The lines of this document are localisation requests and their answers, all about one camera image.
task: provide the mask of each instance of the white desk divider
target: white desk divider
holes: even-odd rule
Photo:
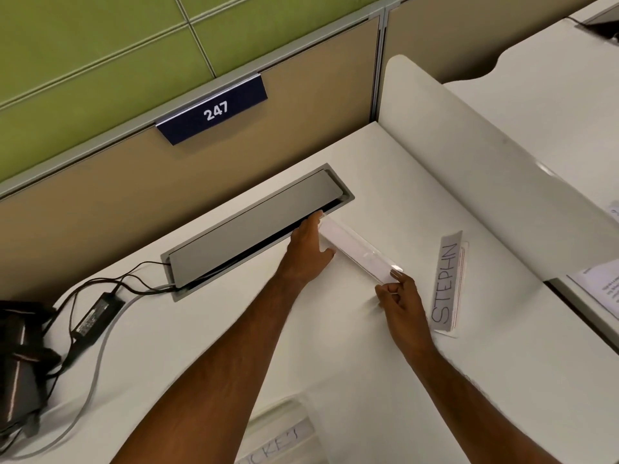
[[[403,55],[379,123],[542,280],[619,258],[619,226]]]

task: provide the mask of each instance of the document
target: document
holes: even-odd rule
[[[619,201],[613,202],[608,212],[619,223]],[[619,259],[569,277],[619,319]]]

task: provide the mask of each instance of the gray cable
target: gray cable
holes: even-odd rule
[[[165,288],[169,288],[172,285],[161,285],[161,286],[156,286],[155,288],[152,289],[152,291],[158,291],[160,289],[165,289]],[[73,419],[72,423],[67,427],[67,429],[65,431],[63,431],[62,433],[60,433],[60,436],[58,438],[56,438],[54,441],[52,441],[51,443],[43,446],[41,449],[38,449],[32,453],[28,453],[28,454],[23,454],[21,456],[9,456],[8,459],[12,460],[12,461],[21,461],[24,459],[29,459],[31,457],[34,456],[38,456],[39,454],[42,454],[48,450],[50,450],[51,448],[53,448],[56,444],[58,444],[65,436],[68,435],[68,433],[73,430],[73,427],[77,424],[77,422],[81,419],[81,417],[84,415],[84,413],[86,413],[86,409],[88,408],[88,406],[90,405],[90,402],[92,401],[92,398],[95,395],[95,392],[97,391],[97,382],[99,380],[99,372],[101,370],[101,361],[103,360],[103,352],[105,351],[105,346],[108,343],[108,339],[110,338],[110,334],[112,332],[112,329],[114,328],[114,326],[116,325],[116,322],[120,319],[120,317],[122,316],[122,314],[128,310],[128,308],[135,303],[138,299],[144,297],[146,295],[138,295],[135,296],[135,298],[131,299],[130,301],[127,302],[127,304],[125,304],[123,306],[123,308],[118,312],[118,314],[116,315],[116,317],[112,320],[112,322],[110,323],[110,326],[108,327],[107,331],[105,332],[105,335],[103,336],[103,341],[101,342],[101,347],[99,348],[99,355],[97,356],[97,363],[95,364],[95,372],[92,375],[92,383],[90,383],[90,390],[88,391],[88,396],[86,397],[86,400],[84,401],[84,405],[82,405],[82,408],[79,410],[79,412],[77,413],[77,415],[75,416],[75,418]]]

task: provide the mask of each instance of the beige partition panel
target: beige partition panel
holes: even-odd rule
[[[262,73],[269,99],[172,147],[151,127],[0,201],[0,299],[71,284],[368,123],[378,18]]]
[[[489,71],[508,47],[594,0],[406,0],[389,12],[383,55],[445,83]]]

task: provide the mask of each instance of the white desk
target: white desk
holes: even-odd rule
[[[440,237],[464,230],[470,255],[460,338],[440,336],[439,347],[561,461],[619,459],[619,357],[376,123],[97,275],[117,276],[143,260],[158,260],[324,163],[355,195],[332,218],[414,276],[426,305]],[[286,245],[277,244],[178,303],[163,295],[132,306],[110,337],[91,410],[70,439],[32,461],[65,464],[88,456],[92,464],[108,463],[167,386],[250,303]],[[138,273],[152,284],[165,283],[160,266]],[[468,462],[392,343],[376,309],[374,284],[336,255],[295,304],[256,411],[302,393],[333,462]],[[80,296],[75,320],[101,291]],[[63,313],[50,331],[51,346],[60,352],[68,345],[67,318]],[[90,384],[96,354],[97,348],[87,351],[60,378],[57,405],[43,416],[41,435],[19,453],[46,444],[70,421]]]
[[[573,17],[617,3],[598,0]],[[575,26],[561,20],[504,52],[488,75],[446,86],[606,209],[619,199],[619,46]],[[619,347],[619,320],[567,277],[557,285]]]

